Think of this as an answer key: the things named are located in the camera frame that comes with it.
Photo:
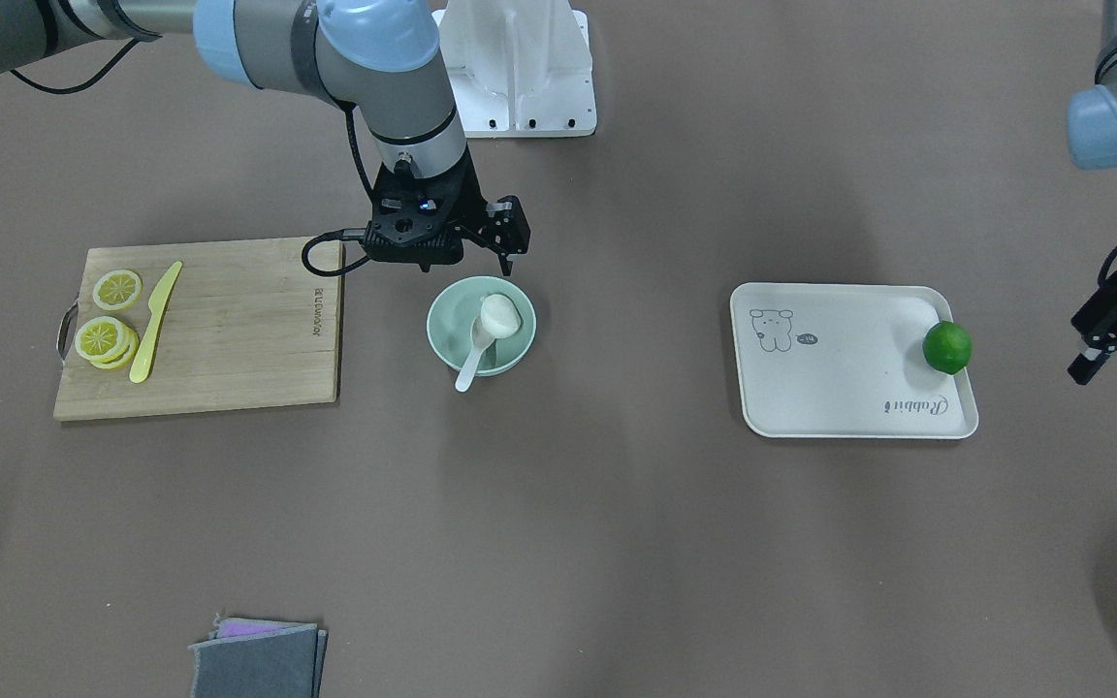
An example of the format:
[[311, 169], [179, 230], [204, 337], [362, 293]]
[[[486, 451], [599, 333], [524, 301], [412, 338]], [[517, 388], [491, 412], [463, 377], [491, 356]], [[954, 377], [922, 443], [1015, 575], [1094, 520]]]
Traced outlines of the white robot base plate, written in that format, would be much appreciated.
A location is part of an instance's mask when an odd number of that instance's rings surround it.
[[586, 13], [567, 1], [448, 1], [431, 17], [467, 137], [595, 133]]

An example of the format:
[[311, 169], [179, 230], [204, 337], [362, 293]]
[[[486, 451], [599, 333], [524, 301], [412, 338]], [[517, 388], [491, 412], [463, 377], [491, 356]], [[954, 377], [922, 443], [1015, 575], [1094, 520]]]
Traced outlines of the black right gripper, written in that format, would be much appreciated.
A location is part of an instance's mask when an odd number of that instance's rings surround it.
[[514, 257], [529, 249], [521, 200], [504, 197], [488, 203], [468, 150], [438, 176], [409, 176], [381, 165], [371, 199], [375, 210], [363, 250], [372, 261], [455, 265], [462, 260], [464, 242], [470, 241], [499, 256], [502, 275], [510, 277]]

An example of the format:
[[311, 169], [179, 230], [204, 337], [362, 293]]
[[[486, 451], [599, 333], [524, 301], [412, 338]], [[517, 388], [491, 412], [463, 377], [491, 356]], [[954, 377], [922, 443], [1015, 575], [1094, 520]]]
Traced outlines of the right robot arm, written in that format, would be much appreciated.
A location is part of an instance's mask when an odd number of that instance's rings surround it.
[[222, 79], [305, 94], [345, 116], [372, 207], [366, 224], [312, 238], [359, 243], [363, 260], [421, 270], [464, 243], [509, 275], [529, 224], [515, 197], [483, 198], [439, 31], [424, 1], [0, 1], [0, 74], [103, 40], [127, 48], [189, 34]]

